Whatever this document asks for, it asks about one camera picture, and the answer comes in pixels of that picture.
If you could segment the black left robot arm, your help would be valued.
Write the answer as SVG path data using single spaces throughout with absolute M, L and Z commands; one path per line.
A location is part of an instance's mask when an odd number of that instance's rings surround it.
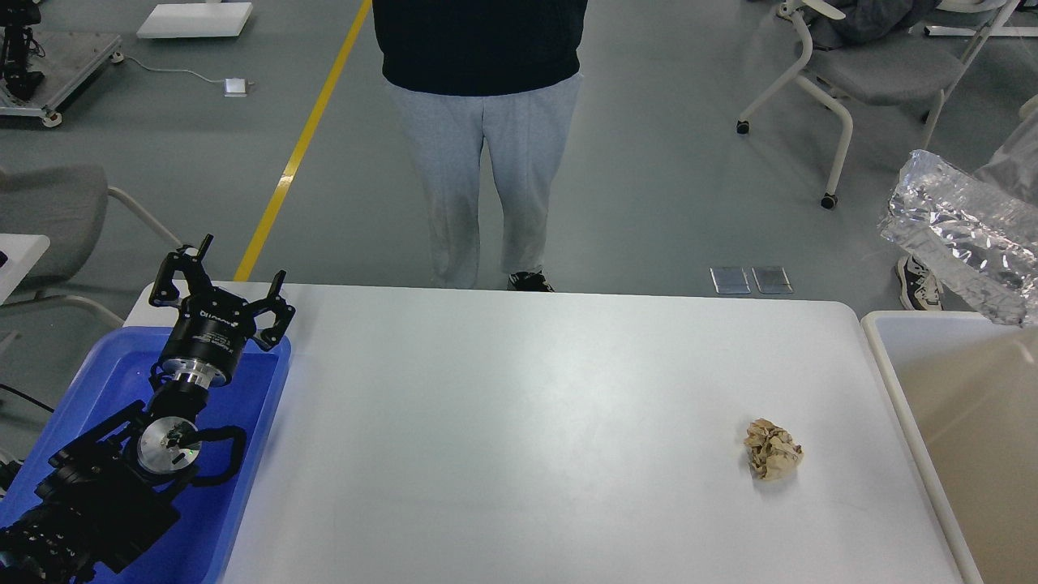
M 134 401 L 49 458 L 40 502 L 2 528 L 4 583 L 88 583 L 103 563 L 122 572 L 174 527 L 174 499 L 189 486 L 229 482 L 247 456 L 249 433 L 200 427 L 211 389 L 225 387 L 249 341 L 276 347 L 295 316 L 278 271 L 263 298 L 224 290 L 204 272 L 212 237 L 170 252 L 149 303 L 177 322 L 148 374 L 152 398 Z

